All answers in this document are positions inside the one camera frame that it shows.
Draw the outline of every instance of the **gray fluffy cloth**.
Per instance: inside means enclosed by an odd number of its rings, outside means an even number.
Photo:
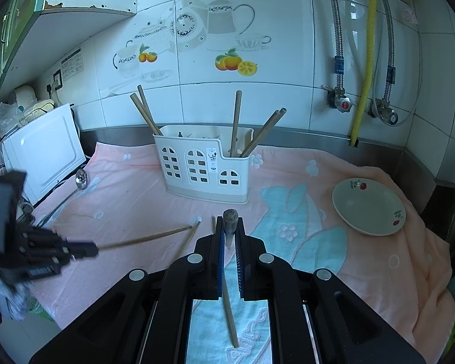
[[[8,312],[10,317],[16,321],[22,321],[25,314],[30,309],[30,294],[31,282],[17,283],[14,286],[6,284],[0,278],[0,295],[7,299]]]

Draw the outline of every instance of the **electrical outlet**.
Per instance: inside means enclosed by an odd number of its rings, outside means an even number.
[[[62,74],[61,69],[58,69],[54,75],[52,75],[52,83],[57,81],[57,86],[54,88],[54,91],[59,90],[62,88]]]

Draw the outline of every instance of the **label sticker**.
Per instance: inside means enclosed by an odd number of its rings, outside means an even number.
[[[401,13],[402,13],[403,19],[405,20],[406,23],[411,23],[413,25],[418,24],[418,21],[416,20],[416,15],[414,14],[414,12],[411,8],[403,8],[401,10]]]
[[[68,57],[61,61],[63,80],[68,80],[70,77],[79,74],[83,69],[83,55],[81,54],[81,48],[78,48],[75,52],[71,53]]]
[[[209,172],[217,173],[217,148],[206,148],[207,167]]]

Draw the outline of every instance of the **chopstick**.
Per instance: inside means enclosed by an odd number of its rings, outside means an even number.
[[[231,151],[229,157],[236,157],[236,137],[238,136],[239,111],[241,109],[241,90],[236,92],[236,101],[234,103],[234,120],[232,123]]]
[[[286,109],[282,108],[280,110],[276,110],[273,112],[273,115],[266,121],[266,123],[261,128],[260,132],[257,134],[255,138],[247,145],[247,147],[243,150],[240,157],[249,156],[249,154],[254,150],[256,145],[260,143],[260,141],[265,137],[265,135],[270,131],[275,124],[279,122],[279,120],[283,117],[286,113]]]
[[[130,246],[130,245],[141,244],[142,242],[153,241],[154,239],[167,237],[168,235],[172,235],[172,234],[177,234],[178,232],[185,231],[185,230],[188,230],[190,228],[192,228],[192,226],[177,228],[176,230],[161,232],[159,234],[149,235],[148,237],[143,237],[143,238],[138,238],[138,239],[132,239],[130,241],[116,242],[114,244],[103,245],[103,246],[99,246],[98,250],[99,251],[101,251],[101,250],[109,250],[109,249],[127,247],[127,246]]]
[[[239,348],[238,333],[236,332],[236,324],[234,323],[234,317],[231,310],[231,302],[229,301],[228,285],[226,284],[226,277],[223,272],[223,305],[226,311],[227,326],[229,328],[229,334],[231,335],[231,342],[234,348]]]
[[[200,220],[194,225],[194,227],[192,228],[192,232],[190,233],[189,237],[187,237],[184,245],[182,245],[182,248],[180,248],[180,250],[177,252],[177,254],[175,255],[174,259],[177,260],[180,256],[182,256],[182,253],[184,252],[184,250],[187,248],[187,246],[189,245],[190,241],[192,240],[192,238],[194,237],[195,233],[197,232],[197,229],[199,228],[200,226]]]
[[[155,135],[163,135],[161,132],[160,132],[160,129],[157,127],[157,125],[153,122],[153,120],[150,119],[150,117],[148,116],[148,113],[146,111],[146,109],[144,108],[142,102],[140,101],[140,99],[138,98],[138,96],[136,95],[136,93],[132,93],[130,94],[130,98],[131,100],[133,101],[133,103],[135,104],[135,106],[137,107],[139,113],[143,116],[143,118],[145,119],[145,121],[147,122],[147,124],[150,126],[150,128],[152,129],[153,133]]]
[[[142,85],[138,85],[138,93],[140,94],[140,98],[142,99],[143,106],[145,107],[145,111],[147,112],[148,117],[153,122],[152,113],[150,112],[150,108],[148,107],[147,98],[145,97],[145,93],[143,92]]]

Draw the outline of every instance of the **microwave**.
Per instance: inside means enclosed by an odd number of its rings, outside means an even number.
[[[86,161],[68,104],[5,137],[1,152],[7,171],[27,173],[22,195],[32,205]]]

